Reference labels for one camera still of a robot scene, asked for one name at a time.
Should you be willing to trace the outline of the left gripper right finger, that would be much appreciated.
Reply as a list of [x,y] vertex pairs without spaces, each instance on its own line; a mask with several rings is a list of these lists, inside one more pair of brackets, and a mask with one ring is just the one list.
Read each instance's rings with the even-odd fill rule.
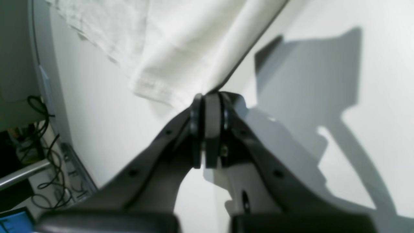
[[205,96],[206,166],[228,172],[236,211],[231,233],[375,233],[370,217],[350,213],[307,188],[235,112],[234,94]]

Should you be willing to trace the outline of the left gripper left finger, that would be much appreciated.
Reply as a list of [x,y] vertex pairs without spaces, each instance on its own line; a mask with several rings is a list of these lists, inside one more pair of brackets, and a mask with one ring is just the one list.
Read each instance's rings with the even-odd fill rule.
[[43,214],[36,233],[180,233],[174,206],[182,180],[201,167],[203,95],[85,201]]

